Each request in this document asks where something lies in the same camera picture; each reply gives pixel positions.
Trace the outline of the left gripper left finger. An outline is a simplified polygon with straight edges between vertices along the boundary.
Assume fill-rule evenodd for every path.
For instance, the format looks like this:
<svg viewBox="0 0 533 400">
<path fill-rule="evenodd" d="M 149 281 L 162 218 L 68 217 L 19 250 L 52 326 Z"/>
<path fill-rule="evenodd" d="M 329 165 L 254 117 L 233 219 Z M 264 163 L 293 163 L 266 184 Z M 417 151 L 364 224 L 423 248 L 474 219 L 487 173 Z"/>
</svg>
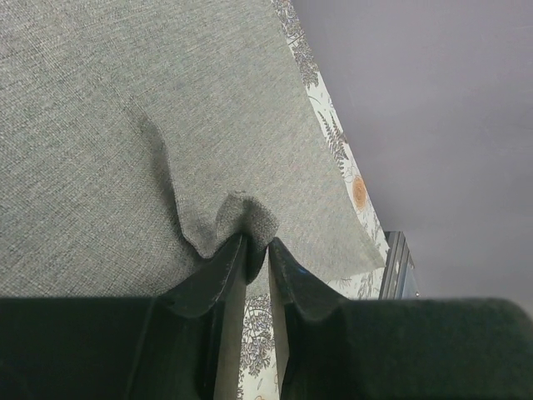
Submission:
<svg viewBox="0 0 533 400">
<path fill-rule="evenodd" d="M 237 397 L 247 239 L 228 239 L 202 269 L 166 294 L 166 399 Z"/>
</svg>

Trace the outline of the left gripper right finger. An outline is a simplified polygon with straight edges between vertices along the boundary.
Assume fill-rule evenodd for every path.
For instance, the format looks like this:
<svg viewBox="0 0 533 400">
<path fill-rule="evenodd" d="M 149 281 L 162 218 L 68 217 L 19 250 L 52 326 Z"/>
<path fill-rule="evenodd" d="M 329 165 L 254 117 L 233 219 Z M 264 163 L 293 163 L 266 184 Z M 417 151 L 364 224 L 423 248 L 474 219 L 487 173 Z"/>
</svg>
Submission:
<svg viewBox="0 0 533 400">
<path fill-rule="evenodd" d="M 276 237 L 268 246 L 272 326 L 281 399 L 326 399 L 345 332 L 339 307 L 346 300 L 307 269 Z"/>
</svg>

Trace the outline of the grey cloth napkin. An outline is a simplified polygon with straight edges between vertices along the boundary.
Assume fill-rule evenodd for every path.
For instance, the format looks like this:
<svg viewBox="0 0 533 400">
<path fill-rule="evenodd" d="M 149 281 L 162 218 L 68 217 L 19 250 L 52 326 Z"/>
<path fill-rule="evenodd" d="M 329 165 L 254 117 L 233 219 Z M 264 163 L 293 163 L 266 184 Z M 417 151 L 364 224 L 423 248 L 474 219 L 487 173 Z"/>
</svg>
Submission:
<svg viewBox="0 0 533 400">
<path fill-rule="evenodd" d="M 1 4 L 1 293 L 158 294 L 233 234 L 378 267 L 273 1 Z"/>
</svg>

